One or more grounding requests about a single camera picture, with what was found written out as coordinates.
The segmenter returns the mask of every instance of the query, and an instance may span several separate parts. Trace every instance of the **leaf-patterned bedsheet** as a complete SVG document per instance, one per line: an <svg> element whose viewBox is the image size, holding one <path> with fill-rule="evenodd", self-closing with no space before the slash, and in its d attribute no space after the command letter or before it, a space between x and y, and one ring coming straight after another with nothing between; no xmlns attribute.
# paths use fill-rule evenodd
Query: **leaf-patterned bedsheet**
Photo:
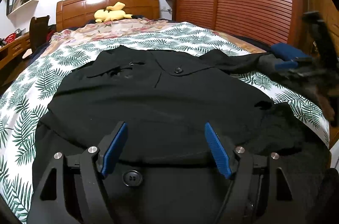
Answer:
<svg viewBox="0 0 339 224"><path fill-rule="evenodd" d="M183 22L157 32L78 46L64 45L52 54L37 59L0 99L0 193L23 223L26 222L33 194L34 137L39 118L47 112L48 103L68 73L95 60L101 51L119 45L139 50L183 51L194 56L211 49L220 49L229 56L248 54L207 29ZM234 76L259 88L276 103L288 102L294 115L328 145L328 122L315 104L259 72Z"/></svg>

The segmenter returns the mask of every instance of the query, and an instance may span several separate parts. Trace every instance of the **stuffed toy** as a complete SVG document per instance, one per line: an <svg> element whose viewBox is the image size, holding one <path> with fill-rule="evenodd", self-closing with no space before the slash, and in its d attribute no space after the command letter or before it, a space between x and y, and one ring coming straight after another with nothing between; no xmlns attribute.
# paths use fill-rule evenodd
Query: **stuffed toy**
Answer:
<svg viewBox="0 0 339 224"><path fill-rule="evenodd" d="M95 22L101 23L106 21L121 20L123 18L132 18L132 15L127 15L122 9L124 3L117 2L114 6L107 6L105 10L97 10L94 14Z"/></svg>

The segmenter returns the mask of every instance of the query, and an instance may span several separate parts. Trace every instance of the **wooden chair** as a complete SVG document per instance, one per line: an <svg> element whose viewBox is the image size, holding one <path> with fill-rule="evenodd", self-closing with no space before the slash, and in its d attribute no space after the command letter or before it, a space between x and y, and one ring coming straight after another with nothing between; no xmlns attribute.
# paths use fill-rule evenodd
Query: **wooden chair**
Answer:
<svg viewBox="0 0 339 224"><path fill-rule="evenodd" d="M49 15L32 17L31 23L29 24L29 41L31 43L32 53L34 53L40 45L46 42L49 19Z"/></svg>

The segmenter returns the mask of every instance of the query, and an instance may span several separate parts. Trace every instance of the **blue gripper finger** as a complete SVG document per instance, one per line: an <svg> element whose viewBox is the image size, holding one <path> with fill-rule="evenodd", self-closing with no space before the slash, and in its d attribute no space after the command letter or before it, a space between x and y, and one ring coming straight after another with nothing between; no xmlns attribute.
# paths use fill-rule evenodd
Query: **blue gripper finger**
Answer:
<svg viewBox="0 0 339 224"><path fill-rule="evenodd" d="M205 124L205 138L219 172L228 179L232 175L232 171L229 167L229 157L223 148L218 135L214 132L208 122Z"/></svg>
<svg viewBox="0 0 339 224"><path fill-rule="evenodd" d="M100 146L107 146L107 143L111 142L108 148L100 148L104 152L102 158L101 174L105 178L107 175L113 173L116 163L119 160L120 154L128 139L128 129L125 122L120 122L112 134L104 137L99 144Z"/></svg>

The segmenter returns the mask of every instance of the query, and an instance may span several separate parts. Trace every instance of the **wooden headboard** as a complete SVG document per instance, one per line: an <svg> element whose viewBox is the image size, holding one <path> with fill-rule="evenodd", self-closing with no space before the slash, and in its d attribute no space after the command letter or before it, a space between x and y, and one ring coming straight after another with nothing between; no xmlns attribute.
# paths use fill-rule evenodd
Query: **wooden headboard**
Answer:
<svg viewBox="0 0 339 224"><path fill-rule="evenodd" d="M83 26L94 19L97 10L114 6L116 2L126 4L123 10L127 14L143 15L148 19L159 18L159 0L63 0L57 3L57 31Z"/></svg>

